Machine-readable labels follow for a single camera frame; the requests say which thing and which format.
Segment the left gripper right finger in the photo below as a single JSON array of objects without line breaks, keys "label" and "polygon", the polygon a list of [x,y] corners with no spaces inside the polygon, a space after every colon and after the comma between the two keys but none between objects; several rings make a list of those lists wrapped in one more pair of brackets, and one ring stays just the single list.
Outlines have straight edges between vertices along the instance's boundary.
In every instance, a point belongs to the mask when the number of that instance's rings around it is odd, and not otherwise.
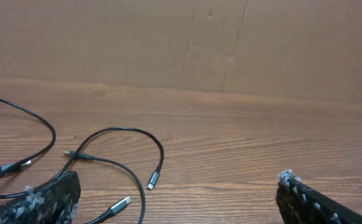
[{"label": "left gripper right finger", "polygon": [[280,173],[275,201],[285,224],[362,224],[362,215],[303,184],[292,170]]}]

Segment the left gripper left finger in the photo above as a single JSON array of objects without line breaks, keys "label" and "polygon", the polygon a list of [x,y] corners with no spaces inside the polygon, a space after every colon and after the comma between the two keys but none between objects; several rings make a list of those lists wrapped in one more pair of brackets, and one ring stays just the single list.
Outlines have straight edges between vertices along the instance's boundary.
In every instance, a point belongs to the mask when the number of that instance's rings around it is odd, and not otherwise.
[{"label": "left gripper left finger", "polygon": [[0,205],[0,224],[69,224],[79,206],[80,181],[74,171]]}]

